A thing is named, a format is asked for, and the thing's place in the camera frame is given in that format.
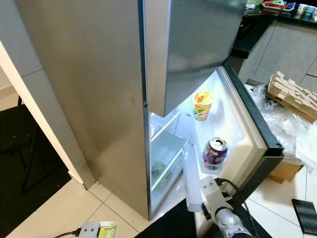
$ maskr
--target kitchen counter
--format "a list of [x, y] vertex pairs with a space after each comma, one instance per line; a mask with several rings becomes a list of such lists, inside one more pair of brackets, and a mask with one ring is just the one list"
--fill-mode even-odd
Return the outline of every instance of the kitchen counter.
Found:
[[254, 10], [246, 10], [230, 55], [247, 59], [258, 40], [274, 20], [317, 29], [317, 17], [307, 18], [297, 14], [297, 7], [298, 4], [290, 12], [267, 9], [261, 5]]

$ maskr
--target black chair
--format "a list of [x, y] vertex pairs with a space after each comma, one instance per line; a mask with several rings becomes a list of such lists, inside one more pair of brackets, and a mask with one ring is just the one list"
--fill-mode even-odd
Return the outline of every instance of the black chair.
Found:
[[[21, 193], [26, 192], [26, 183], [30, 172], [34, 146], [39, 133], [39, 126], [29, 110], [22, 104], [19, 97], [18, 105], [0, 111], [0, 155], [18, 152], [25, 168], [24, 180], [21, 184]], [[22, 156], [21, 148], [31, 144], [26, 162]]]

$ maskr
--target refrigerator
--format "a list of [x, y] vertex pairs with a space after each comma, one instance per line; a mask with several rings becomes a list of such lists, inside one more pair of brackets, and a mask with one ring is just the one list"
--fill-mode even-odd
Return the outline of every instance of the refrigerator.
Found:
[[[188, 206], [199, 210], [202, 176], [229, 179], [246, 198], [282, 159], [226, 60], [243, 0], [16, 3], [96, 180], [146, 219], [182, 171]], [[197, 92], [214, 97], [204, 121]], [[213, 137], [228, 152], [210, 170], [203, 150]]]

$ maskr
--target soda can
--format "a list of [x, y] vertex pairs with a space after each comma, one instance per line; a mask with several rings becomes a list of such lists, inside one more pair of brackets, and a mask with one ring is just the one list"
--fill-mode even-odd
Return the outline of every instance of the soda can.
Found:
[[227, 151], [228, 147], [224, 139], [214, 137], [208, 141], [203, 152], [205, 167], [210, 170], [216, 170], [218, 166], [213, 165], [222, 163], [227, 155]]

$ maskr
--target black cable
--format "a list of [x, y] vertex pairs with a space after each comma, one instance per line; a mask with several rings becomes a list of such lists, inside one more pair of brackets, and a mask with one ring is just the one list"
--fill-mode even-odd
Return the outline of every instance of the black cable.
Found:
[[60, 234], [54, 238], [60, 238], [60, 237], [66, 236], [66, 235], [75, 235], [76, 237], [79, 237], [80, 231], [81, 231], [81, 228], [78, 228], [75, 231], [63, 233], [63, 234]]
[[238, 188], [233, 182], [231, 182], [230, 180], [227, 180], [227, 179], [225, 179], [225, 178], [219, 178], [218, 180], [219, 180], [221, 183], [222, 183], [222, 182], [227, 182], [228, 184], [230, 184], [230, 185], [236, 190], [238, 196], [240, 197], [241, 201], [242, 201], [243, 204], [245, 205], [246, 210], [247, 210], [247, 212], [248, 212], [248, 214], [249, 214], [250, 222], [251, 222], [251, 224], [252, 224], [252, 228], [253, 228], [253, 230], [254, 230], [254, 233], [255, 233], [256, 237], [259, 238], [258, 232], [257, 232], [257, 229], [256, 229], [256, 226], [255, 226], [255, 224], [254, 224], [253, 217], [251, 216], [250, 210], [249, 210], [249, 208], [248, 208], [248, 206], [247, 206], [247, 203], [246, 203], [245, 200], [243, 199], [243, 197], [242, 197], [242, 195], [241, 195], [241, 193], [240, 193], [239, 188]]

